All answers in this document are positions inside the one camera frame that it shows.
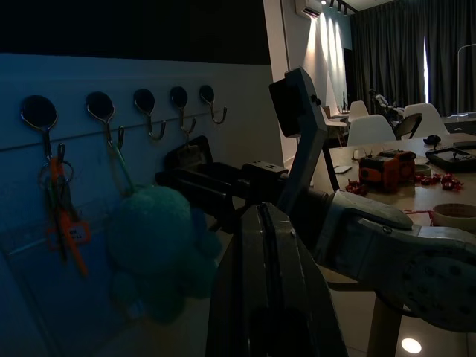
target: black tray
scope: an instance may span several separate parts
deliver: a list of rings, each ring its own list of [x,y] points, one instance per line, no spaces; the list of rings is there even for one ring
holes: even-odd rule
[[[426,157],[433,165],[449,173],[476,171],[476,157],[454,147],[428,151]]]

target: metal hook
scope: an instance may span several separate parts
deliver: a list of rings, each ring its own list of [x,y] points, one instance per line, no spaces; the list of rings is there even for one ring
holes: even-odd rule
[[[112,104],[111,98],[106,93],[96,91],[91,93],[86,98],[86,108],[88,113],[95,119],[98,119],[104,124],[106,130],[107,144],[112,147],[111,127],[110,123],[115,113],[115,107]],[[118,129],[118,149],[121,149],[124,143],[124,127],[119,126]]]
[[[215,103],[215,92],[213,91],[213,88],[211,88],[210,86],[202,86],[200,87],[199,93],[202,102],[210,106],[211,120],[213,120],[215,124],[222,124],[226,119],[226,112],[228,109],[227,107],[223,108],[222,119],[215,120],[215,109],[213,107],[213,104]]]
[[[193,118],[192,126],[190,127],[190,129],[187,129],[185,127],[185,111],[181,109],[180,110],[180,128],[187,137],[193,132],[193,130],[195,129],[195,125],[196,125],[196,118]]]
[[[66,145],[65,143],[61,143],[58,145],[58,164],[61,164],[65,160],[65,151]]]
[[[43,151],[46,160],[50,161],[53,157],[50,130],[58,121],[58,113],[53,103],[41,95],[31,95],[23,101],[20,115],[26,124],[42,133]]]
[[[152,119],[149,117],[149,136],[152,140],[159,141],[164,137],[165,134],[165,126],[167,125],[166,121],[161,122],[161,133],[158,136],[154,135],[152,130]]]
[[[226,119],[226,112],[228,111],[228,108],[227,108],[227,107],[223,108],[223,116],[222,116],[222,119],[219,120],[219,121],[216,121],[216,120],[215,120],[215,111],[213,110],[213,104],[212,104],[210,107],[211,107],[211,120],[213,120],[213,122],[214,122],[215,124],[218,124],[218,125],[223,124],[223,122],[224,122],[225,119]]]
[[[164,137],[166,122],[161,123],[161,133],[156,136],[152,128],[152,112],[155,108],[154,94],[149,89],[139,89],[134,93],[134,104],[139,112],[144,114],[147,118],[147,127],[149,129],[149,136],[154,141],[159,141]]]

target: light beam on wall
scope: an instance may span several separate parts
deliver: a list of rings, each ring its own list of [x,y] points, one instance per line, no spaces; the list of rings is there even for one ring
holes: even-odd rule
[[[329,60],[329,36],[327,35],[327,19],[324,16],[324,14],[321,14],[321,17],[319,19],[321,22],[321,45],[322,45],[322,51],[324,53],[324,59],[326,62]]]
[[[311,78],[315,78],[316,58],[315,58],[315,40],[317,30],[317,19],[311,19],[309,27],[309,37],[307,39],[306,56],[304,57],[303,67]]]
[[[335,32],[334,32],[334,22],[332,19],[329,19],[329,52],[330,52],[330,67],[335,69],[337,65],[337,48],[335,46]]]

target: black wall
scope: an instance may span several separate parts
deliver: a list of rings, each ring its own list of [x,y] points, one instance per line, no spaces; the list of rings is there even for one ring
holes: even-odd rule
[[[0,52],[269,64],[260,0],[5,0]]]

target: white chair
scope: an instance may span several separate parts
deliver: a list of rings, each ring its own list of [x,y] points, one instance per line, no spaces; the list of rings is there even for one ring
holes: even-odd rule
[[[331,120],[327,117],[326,112],[324,109],[321,107],[321,112],[322,112],[322,117],[324,118],[324,123],[327,125],[327,131],[329,132],[332,128],[336,128],[335,130],[337,131],[337,137],[339,139],[339,144],[341,147],[343,146],[342,144],[345,144],[344,136],[342,135],[341,128],[346,128],[347,124],[342,123],[340,120]]]
[[[415,132],[414,138],[426,138],[430,135],[441,136],[449,134],[440,113],[438,113],[433,104],[420,103],[405,107],[405,118],[416,113],[421,113],[423,119]]]
[[[369,111],[367,110],[367,107],[363,101],[358,100],[350,104],[349,123],[352,123],[357,118],[368,116]]]
[[[358,118],[350,126],[347,146],[379,144],[396,141],[392,127],[382,115]]]

